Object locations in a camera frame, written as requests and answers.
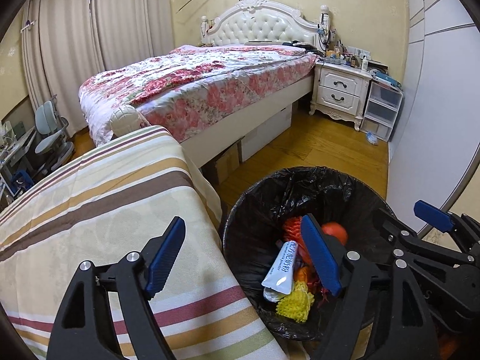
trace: cardboard box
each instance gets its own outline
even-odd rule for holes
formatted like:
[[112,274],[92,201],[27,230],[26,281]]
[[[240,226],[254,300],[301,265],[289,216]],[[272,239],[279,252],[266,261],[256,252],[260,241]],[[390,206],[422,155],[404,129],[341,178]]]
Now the cardboard box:
[[241,141],[241,161],[245,162],[258,150],[272,142],[292,123],[292,106],[282,109],[265,123],[249,132]]
[[203,176],[212,185],[220,185],[240,166],[239,142],[234,143],[202,167]]

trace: bottle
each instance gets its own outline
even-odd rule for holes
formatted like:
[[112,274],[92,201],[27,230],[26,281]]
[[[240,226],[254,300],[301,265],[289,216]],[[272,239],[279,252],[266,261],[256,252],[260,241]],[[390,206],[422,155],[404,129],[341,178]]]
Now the bottle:
[[361,69],[363,71],[367,71],[367,69],[368,69],[368,59],[367,59],[366,55],[363,56],[363,60],[361,62]]

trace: gray chair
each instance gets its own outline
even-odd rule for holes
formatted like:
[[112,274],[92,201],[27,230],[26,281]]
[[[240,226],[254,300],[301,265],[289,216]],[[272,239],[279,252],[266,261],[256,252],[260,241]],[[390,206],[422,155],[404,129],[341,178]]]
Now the gray chair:
[[39,173],[46,175],[50,171],[55,171],[66,164],[74,153],[74,144],[68,142],[66,129],[69,125],[68,120],[59,116],[54,105],[54,96],[35,112],[35,125],[37,131],[46,136],[35,148],[37,155],[44,155],[52,152],[51,156],[39,169]]

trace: white nightstand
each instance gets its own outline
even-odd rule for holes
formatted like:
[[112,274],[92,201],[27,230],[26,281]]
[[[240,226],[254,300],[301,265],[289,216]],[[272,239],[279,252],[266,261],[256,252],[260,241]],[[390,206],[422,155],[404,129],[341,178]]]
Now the white nightstand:
[[315,65],[310,115],[316,110],[335,120],[355,123],[360,131],[371,74],[340,64]]

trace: white tufted headboard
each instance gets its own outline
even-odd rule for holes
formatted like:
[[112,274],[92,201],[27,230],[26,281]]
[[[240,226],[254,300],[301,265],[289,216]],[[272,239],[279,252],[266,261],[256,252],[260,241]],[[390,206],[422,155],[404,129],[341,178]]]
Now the white tufted headboard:
[[268,0],[241,0],[215,19],[205,43],[299,41],[318,47],[317,30],[317,24],[306,21],[298,9]]

